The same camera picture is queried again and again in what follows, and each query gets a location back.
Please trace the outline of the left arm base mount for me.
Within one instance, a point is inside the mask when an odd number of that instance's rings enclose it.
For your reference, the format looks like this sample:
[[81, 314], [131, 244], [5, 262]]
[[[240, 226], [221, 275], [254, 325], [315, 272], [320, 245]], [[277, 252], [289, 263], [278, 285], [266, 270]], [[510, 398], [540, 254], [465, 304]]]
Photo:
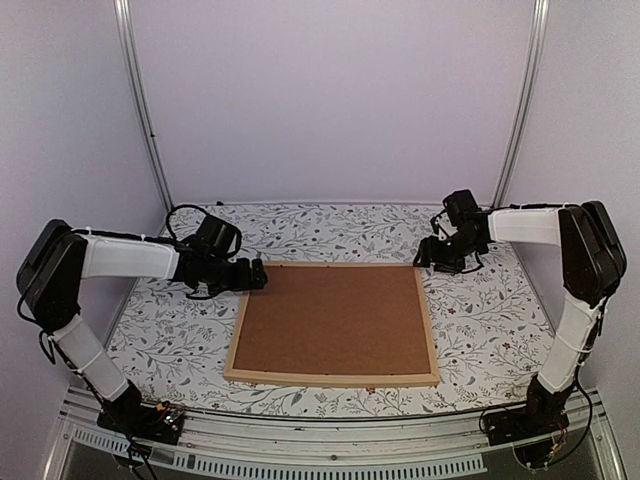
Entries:
[[142, 402], [138, 388], [129, 383], [114, 401], [104, 400], [97, 425], [103, 429], [167, 445], [177, 445], [184, 426], [184, 409], [169, 401]]

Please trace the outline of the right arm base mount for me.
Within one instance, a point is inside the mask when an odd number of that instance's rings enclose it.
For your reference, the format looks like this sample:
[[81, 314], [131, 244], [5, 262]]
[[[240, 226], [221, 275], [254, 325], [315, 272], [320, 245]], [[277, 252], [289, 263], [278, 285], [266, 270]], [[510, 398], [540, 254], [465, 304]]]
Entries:
[[483, 412], [479, 428], [490, 446], [528, 440], [515, 448], [516, 460], [530, 469], [546, 468], [567, 440], [567, 398], [564, 393], [528, 393], [524, 407]]

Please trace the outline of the left aluminium corner post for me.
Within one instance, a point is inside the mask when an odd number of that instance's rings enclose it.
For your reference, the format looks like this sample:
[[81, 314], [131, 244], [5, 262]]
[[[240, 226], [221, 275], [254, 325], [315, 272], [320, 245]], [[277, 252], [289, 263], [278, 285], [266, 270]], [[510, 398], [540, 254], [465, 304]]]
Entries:
[[144, 83], [136, 48], [131, 2], [115, 0], [113, 2], [115, 20], [122, 48], [133, 104], [143, 138], [144, 148], [150, 164], [152, 177], [166, 211], [173, 208], [174, 202], [169, 189], [168, 179], [161, 161], [160, 150], [145, 94]]

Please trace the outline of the aluminium front rail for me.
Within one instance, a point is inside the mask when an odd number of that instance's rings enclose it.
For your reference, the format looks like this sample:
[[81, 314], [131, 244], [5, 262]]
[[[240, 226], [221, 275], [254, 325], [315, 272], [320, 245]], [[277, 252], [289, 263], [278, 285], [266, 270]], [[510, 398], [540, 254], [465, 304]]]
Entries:
[[276, 418], [187, 410], [175, 444], [99, 427], [86, 391], [68, 391], [46, 479], [625, 479], [599, 395], [575, 394], [564, 431], [491, 444], [486, 412], [372, 419]]

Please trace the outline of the right aluminium corner post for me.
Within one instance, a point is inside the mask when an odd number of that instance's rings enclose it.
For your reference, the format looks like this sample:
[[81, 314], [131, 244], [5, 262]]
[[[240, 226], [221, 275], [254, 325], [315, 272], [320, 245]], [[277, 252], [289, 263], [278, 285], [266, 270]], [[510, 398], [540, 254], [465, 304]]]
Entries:
[[533, 3], [533, 14], [524, 72], [504, 159], [491, 201], [492, 207], [500, 207], [505, 204], [509, 187], [515, 173], [543, 56], [549, 8], [549, 0], [535, 0]]

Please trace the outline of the aluminium corner post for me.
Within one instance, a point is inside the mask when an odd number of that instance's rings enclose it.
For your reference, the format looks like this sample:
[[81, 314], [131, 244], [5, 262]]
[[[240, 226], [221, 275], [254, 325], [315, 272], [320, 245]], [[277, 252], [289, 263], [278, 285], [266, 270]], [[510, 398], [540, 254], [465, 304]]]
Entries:
[[144, 148], [150, 164], [152, 177], [166, 211], [173, 208], [174, 202], [169, 189], [168, 179], [161, 161], [160, 150], [145, 94], [144, 83], [136, 48], [131, 2], [115, 0], [113, 2], [115, 20], [122, 48], [133, 104], [143, 138]]
[[549, 8], [549, 0], [535, 0], [533, 3], [533, 14], [524, 72], [504, 159], [491, 201], [492, 207], [500, 207], [505, 204], [509, 187], [515, 173], [543, 56]]

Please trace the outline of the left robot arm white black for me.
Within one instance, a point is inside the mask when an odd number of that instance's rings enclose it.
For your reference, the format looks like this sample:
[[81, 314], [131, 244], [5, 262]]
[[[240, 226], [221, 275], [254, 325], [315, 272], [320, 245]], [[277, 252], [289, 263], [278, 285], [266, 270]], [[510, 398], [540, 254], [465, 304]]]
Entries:
[[82, 303], [105, 286], [114, 303], [124, 301], [127, 288], [142, 279], [180, 283], [197, 299], [221, 293], [260, 290], [268, 283], [261, 259], [239, 257], [240, 231], [208, 216], [197, 231], [179, 239], [173, 234], [141, 234], [71, 227], [50, 220], [40, 232], [16, 274], [20, 294], [18, 315], [35, 325], [71, 364], [72, 370], [110, 402], [111, 419], [128, 434], [148, 426], [140, 393], [105, 349], [105, 333], [96, 315], [105, 296]]

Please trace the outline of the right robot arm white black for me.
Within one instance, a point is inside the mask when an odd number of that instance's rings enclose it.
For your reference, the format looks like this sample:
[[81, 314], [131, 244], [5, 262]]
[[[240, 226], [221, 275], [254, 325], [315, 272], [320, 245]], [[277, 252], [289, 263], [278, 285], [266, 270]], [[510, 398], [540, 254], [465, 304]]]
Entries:
[[450, 227], [442, 228], [439, 216], [432, 218], [433, 233], [420, 241], [416, 267], [467, 274], [466, 258], [480, 258], [493, 243], [553, 245], [561, 252], [561, 319], [550, 353], [530, 384], [529, 394], [539, 398], [523, 407], [516, 421], [524, 435], [537, 436], [555, 420], [550, 399], [574, 388], [601, 332], [606, 305], [626, 273], [626, 254], [611, 217], [599, 200], [482, 209], [468, 190], [446, 197], [440, 214]]

